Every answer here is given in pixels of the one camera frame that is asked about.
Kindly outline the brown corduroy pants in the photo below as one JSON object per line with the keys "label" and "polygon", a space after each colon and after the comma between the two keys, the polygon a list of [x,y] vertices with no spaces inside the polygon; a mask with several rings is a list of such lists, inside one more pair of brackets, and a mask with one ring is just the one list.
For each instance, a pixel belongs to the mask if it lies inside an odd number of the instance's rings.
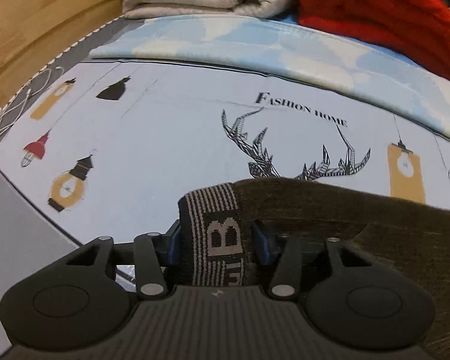
{"label": "brown corduroy pants", "polygon": [[425,346],[450,359],[450,211],[327,184],[241,180],[186,193],[178,202],[186,284],[252,284],[255,220],[282,236],[335,237],[422,285],[436,303]]}

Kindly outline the printed fashion home bedsheet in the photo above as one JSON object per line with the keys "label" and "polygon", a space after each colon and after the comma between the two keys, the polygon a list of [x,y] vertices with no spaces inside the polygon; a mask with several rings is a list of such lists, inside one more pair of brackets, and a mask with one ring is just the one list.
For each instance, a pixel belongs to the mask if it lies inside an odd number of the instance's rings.
{"label": "printed fashion home bedsheet", "polygon": [[79,242],[164,232],[188,191],[271,174],[450,210],[450,142],[329,90],[184,65],[80,63],[0,142],[0,170]]}

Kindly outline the blue white patterned sheet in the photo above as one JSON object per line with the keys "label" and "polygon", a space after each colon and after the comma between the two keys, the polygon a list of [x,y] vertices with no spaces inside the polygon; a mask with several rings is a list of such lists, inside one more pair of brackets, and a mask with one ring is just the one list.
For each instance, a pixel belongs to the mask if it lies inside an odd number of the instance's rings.
{"label": "blue white patterned sheet", "polygon": [[93,59],[159,59],[238,68],[330,89],[450,139],[450,81],[383,47],[244,16],[147,19]]}

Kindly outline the red folded blanket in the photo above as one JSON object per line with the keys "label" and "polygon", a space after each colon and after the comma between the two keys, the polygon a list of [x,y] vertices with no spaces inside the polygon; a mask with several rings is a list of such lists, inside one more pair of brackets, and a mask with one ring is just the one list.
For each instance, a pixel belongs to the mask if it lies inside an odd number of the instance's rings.
{"label": "red folded blanket", "polygon": [[395,50],[450,80],[450,9],[441,0],[298,0],[300,25]]}

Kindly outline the wooden bed frame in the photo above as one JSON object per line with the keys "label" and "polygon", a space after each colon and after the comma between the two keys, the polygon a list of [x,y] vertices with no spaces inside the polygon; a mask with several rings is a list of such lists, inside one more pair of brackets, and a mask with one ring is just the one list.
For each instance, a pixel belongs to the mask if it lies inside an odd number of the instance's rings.
{"label": "wooden bed frame", "polygon": [[122,0],[0,0],[0,107],[63,49],[121,13]]}

